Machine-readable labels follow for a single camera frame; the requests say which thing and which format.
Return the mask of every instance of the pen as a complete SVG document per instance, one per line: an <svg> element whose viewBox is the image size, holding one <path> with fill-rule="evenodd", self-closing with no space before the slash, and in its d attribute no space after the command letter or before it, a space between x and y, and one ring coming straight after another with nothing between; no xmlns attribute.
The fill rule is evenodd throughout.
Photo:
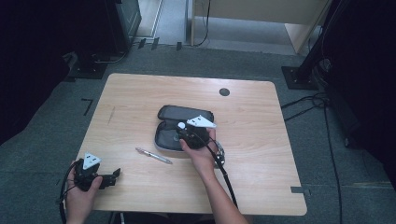
<svg viewBox="0 0 396 224"><path fill-rule="evenodd" d="M141 147L136 147L135 149L136 149L139 153L146 154L147 156L150 156L150 157L152 157L152 158L154 158L154 159L156 159L156 160L163 161L163 162L168 163L168 164L172 164L172 162L169 161L168 159L166 159L166 158L164 158L164 157L162 157L162 156L156 155L156 154L154 154L154 153L152 153L152 152L146 151L145 149L143 149L143 148L141 148Z"/></svg>

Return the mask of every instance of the pencil case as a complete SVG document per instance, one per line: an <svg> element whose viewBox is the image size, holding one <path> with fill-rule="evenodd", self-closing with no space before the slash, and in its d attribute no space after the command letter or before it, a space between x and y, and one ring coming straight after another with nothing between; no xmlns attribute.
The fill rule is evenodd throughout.
<svg viewBox="0 0 396 224"><path fill-rule="evenodd" d="M183 151L178 141L177 125L179 122L186 122L187 119L194 119L200 115L211 122L215 119L213 113L207 110L164 105L157 115L162 121L155 132L155 147L159 150Z"/></svg>

